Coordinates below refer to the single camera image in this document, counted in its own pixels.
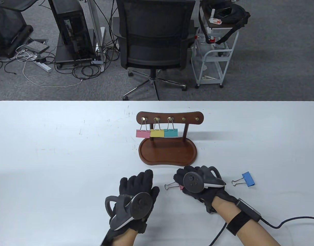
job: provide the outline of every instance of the black bag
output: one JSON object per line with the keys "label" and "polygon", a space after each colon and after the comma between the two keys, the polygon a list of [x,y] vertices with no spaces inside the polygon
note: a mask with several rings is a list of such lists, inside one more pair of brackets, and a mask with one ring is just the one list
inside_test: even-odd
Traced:
{"label": "black bag", "polygon": [[212,44],[207,36],[206,29],[200,16],[200,8],[203,8],[209,15],[211,15],[212,9],[215,9],[214,18],[220,19],[224,24],[235,24],[235,26],[224,35],[216,44],[222,44],[227,41],[229,37],[240,28],[244,27],[248,23],[248,18],[251,17],[250,13],[237,4],[232,3],[230,0],[203,0],[199,4],[198,19],[200,28],[205,34],[206,42]]}

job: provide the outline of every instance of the bag strap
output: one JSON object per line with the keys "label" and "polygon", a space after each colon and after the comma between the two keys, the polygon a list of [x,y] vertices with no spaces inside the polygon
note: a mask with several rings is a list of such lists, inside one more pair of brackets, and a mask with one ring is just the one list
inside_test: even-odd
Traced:
{"label": "bag strap", "polygon": [[204,23],[203,23],[203,21],[201,19],[201,16],[200,16],[201,5],[202,5],[202,1],[199,3],[199,11],[198,11],[198,20],[199,20],[199,23],[200,23],[200,29],[202,30],[203,34],[205,35],[206,43],[212,44],[213,42],[211,42],[210,39],[208,38],[208,35],[207,35],[207,32],[206,32]]}
{"label": "bag strap", "polygon": [[[198,20],[200,23],[200,29],[202,30],[203,34],[205,35],[206,43],[212,44],[213,42],[211,42],[209,40],[205,26],[204,26],[204,23],[203,23],[201,16],[200,16],[200,8],[201,7],[202,7],[202,1],[199,3],[199,13],[198,13]],[[224,35],[224,37],[222,37],[219,41],[217,41],[215,43],[219,45],[219,44],[222,44],[225,41],[227,41],[232,34],[234,34],[237,30],[244,27],[248,23],[249,17],[251,17],[250,13],[245,11],[245,16],[240,21],[238,21],[236,23],[236,25],[227,34]]]}
{"label": "bag strap", "polygon": [[251,17],[250,13],[245,11],[245,16],[240,21],[238,21],[236,25],[227,34],[225,34],[219,41],[215,43],[219,45],[227,41],[232,34],[234,34],[237,30],[244,27],[248,23],[249,17]]}

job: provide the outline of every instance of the blue binder clip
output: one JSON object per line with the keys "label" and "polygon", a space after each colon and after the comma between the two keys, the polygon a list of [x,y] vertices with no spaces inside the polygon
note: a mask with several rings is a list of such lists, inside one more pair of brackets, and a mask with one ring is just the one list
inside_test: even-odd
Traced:
{"label": "blue binder clip", "polygon": [[[236,183],[236,182],[238,182],[239,180],[242,180],[242,179],[245,180],[245,183],[233,184],[233,183]],[[243,173],[242,174],[242,178],[240,178],[238,180],[232,180],[231,183],[232,183],[233,186],[236,186],[238,184],[247,184],[248,187],[255,185],[255,182],[254,182],[254,180],[253,180],[253,178],[252,178],[252,176],[251,176],[251,174],[249,172]]]}
{"label": "blue binder clip", "polygon": [[[178,136],[178,130],[174,129],[174,124],[173,124],[173,117],[168,117],[168,124],[167,124],[167,129],[164,129],[164,137],[177,137]],[[172,122],[173,129],[169,129],[170,121]]]}

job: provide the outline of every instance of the yellow binder clip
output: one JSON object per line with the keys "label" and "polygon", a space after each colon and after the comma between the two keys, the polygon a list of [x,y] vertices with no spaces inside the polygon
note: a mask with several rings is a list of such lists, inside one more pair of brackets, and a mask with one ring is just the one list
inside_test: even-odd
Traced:
{"label": "yellow binder clip", "polygon": [[[155,124],[154,129],[150,129],[150,137],[164,137],[164,129],[160,129],[160,118],[154,118]],[[159,129],[155,130],[156,122],[158,122]]]}

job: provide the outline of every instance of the metal stand pole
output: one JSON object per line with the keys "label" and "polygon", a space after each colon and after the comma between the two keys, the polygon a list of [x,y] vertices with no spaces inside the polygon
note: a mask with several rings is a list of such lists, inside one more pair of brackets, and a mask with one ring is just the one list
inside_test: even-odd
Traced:
{"label": "metal stand pole", "polygon": [[93,28],[94,28],[94,32],[96,34],[96,42],[97,42],[96,51],[99,50],[99,55],[101,57],[101,61],[105,61],[105,56],[102,53],[102,49],[101,49],[101,46],[103,45],[104,33],[102,34],[102,32],[101,32],[99,17],[98,17],[97,10],[96,10],[96,3],[93,0],[87,0],[87,3],[89,5],[90,15],[91,15],[92,22],[93,22]]}

